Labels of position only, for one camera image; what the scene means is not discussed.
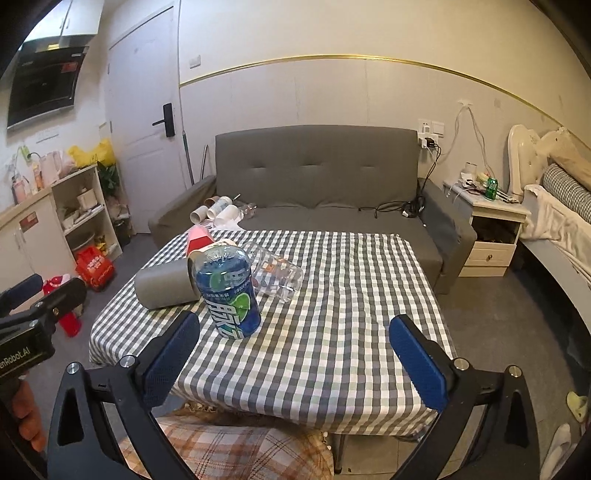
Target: light switch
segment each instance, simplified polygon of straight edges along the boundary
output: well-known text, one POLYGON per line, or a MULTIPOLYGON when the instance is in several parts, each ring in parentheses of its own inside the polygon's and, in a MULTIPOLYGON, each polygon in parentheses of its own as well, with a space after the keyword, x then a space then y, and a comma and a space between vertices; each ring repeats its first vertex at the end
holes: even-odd
POLYGON ((433 122, 433 133, 443 137, 445 134, 445 124, 443 122, 433 122))
POLYGON ((195 58, 189 60, 189 68, 193 69, 201 65, 201 55, 197 55, 195 58))

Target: red bag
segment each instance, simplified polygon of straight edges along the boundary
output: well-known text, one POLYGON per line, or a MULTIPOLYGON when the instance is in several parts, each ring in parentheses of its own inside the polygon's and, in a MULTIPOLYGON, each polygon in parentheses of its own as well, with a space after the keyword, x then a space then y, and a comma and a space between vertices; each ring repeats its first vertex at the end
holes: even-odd
POLYGON ((94 245, 76 255, 76 271, 93 290, 99 291, 115 274, 115 267, 94 245))

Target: pillow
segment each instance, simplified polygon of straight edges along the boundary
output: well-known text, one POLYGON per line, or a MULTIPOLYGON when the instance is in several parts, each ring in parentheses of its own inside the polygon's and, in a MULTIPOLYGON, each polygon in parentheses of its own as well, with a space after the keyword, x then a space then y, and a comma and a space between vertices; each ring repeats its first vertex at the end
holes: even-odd
POLYGON ((579 153, 568 130, 557 136, 550 158, 587 190, 591 190, 591 162, 579 153))

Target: white wall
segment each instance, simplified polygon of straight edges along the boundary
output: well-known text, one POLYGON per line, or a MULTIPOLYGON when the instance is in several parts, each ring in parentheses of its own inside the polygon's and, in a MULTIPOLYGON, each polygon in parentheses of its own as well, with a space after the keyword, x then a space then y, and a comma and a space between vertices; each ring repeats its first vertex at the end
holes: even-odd
MULTIPOLYGON (((14 70, 7 72, 0 80, 0 189, 9 189, 5 176, 5 165, 12 158, 21 145, 26 145, 30 151, 44 155, 54 150, 67 150, 72 145, 78 145, 84 150, 94 147, 100 140, 99 125, 105 121, 105 113, 99 98, 100 77, 100 38, 95 37, 82 63, 74 108, 58 112, 46 119, 34 121, 26 126, 7 131, 8 104, 14 70), (49 128, 57 128, 58 135, 54 138, 38 142, 38 134, 49 128)), ((21 174, 33 180, 32 171, 22 159, 17 164, 21 174)))
MULTIPOLYGON (((129 0, 124 7, 137 3, 129 0)), ((462 72, 525 99, 591 140, 591 80, 529 0, 181 3, 181 83, 242 64, 310 54, 394 57, 462 72), (189 69, 189 59, 199 54, 201 66, 189 69)))
MULTIPOLYGON (((509 129, 525 124, 539 133, 558 125, 513 97, 472 80, 423 67, 377 60, 303 60, 253 67, 181 88, 183 120, 193 173, 198 178, 203 147, 210 155, 205 175, 215 171, 215 135, 278 125, 342 124, 417 129, 418 119, 445 123, 440 145, 450 148, 459 99, 473 102, 486 152, 501 187, 509 185, 509 129)), ((435 169, 436 183, 454 180, 465 162, 484 171, 468 113, 452 153, 435 169)), ((423 152, 419 173, 430 159, 423 152)))
POLYGON ((146 21, 154 12, 170 7, 179 0, 126 0, 103 22, 108 47, 127 33, 146 21))

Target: white cup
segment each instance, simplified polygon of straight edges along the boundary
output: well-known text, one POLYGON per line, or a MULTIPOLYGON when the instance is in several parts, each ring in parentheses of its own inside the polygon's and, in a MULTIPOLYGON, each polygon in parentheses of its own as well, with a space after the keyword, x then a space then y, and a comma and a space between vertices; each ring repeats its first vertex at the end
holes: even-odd
POLYGON ((213 224, 215 226, 223 226, 233 220, 237 222, 240 221, 240 210, 238 210, 236 205, 228 205, 222 210, 222 213, 216 217, 216 219, 213 221, 213 224))
POLYGON ((220 197, 219 200, 214 203, 211 208, 207 211, 207 218, 213 220, 217 217, 222 210, 226 208, 228 205, 232 204, 232 199, 230 197, 220 197))
POLYGON ((200 224, 207 218, 207 207, 205 205, 201 205, 199 208, 191 212, 189 218, 195 225, 200 224))

